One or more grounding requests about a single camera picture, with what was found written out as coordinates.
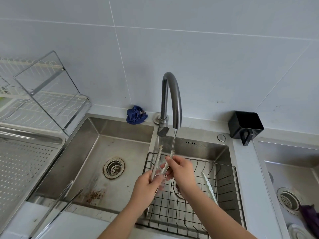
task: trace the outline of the faucet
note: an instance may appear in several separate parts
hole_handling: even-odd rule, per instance
[[[167,127],[167,96],[168,87],[171,91],[172,107],[173,107],[173,128],[181,128],[181,94],[179,92],[178,83],[175,76],[171,72],[166,72],[162,81],[162,111],[159,118],[159,128],[157,135],[165,137],[169,128]]]

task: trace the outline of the sink drain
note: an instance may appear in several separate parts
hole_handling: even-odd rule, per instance
[[[288,188],[279,188],[277,191],[277,197],[280,204],[290,213],[297,215],[299,206],[302,205],[298,196]]]
[[[115,179],[119,177],[125,168],[124,161],[120,158],[110,159],[103,167],[103,173],[106,178]]]
[[[176,180],[173,181],[173,190],[178,198],[185,200],[184,197],[181,195],[181,191],[176,183]]]

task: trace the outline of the countertop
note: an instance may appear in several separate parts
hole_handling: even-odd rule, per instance
[[[93,105],[89,112],[121,118],[126,117],[126,109],[115,107]],[[149,115],[147,121],[152,121],[153,113],[147,112],[147,114]],[[182,126],[229,133],[225,122],[183,118]],[[260,136],[319,144],[319,136],[298,132],[266,128]],[[247,229],[258,239],[281,239],[281,231],[268,195],[254,144],[250,142],[245,147],[240,140],[234,139],[233,145]],[[27,238],[46,209],[44,206],[25,202],[0,239]],[[107,225],[109,225],[107,221],[64,212],[43,238],[95,239]],[[130,238],[172,239],[174,237],[134,228]]]

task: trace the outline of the faucet handle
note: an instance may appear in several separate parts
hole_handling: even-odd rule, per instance
[[[157,135],[160,137],[166,137],[167,133],[168,133],[169,127],[162,127],[159,126],[158,130],[157,130]]]

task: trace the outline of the purple cloth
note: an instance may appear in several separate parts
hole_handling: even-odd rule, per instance
[[[132,109],[128,109],[126,113],[126,122],[132,125],[141,124],[148,117],[143,109],[136,105]]]
[[[316,212],[314,205],[301,205],[299,211],[305,219],[309,229],[319,239],[319,213]]]

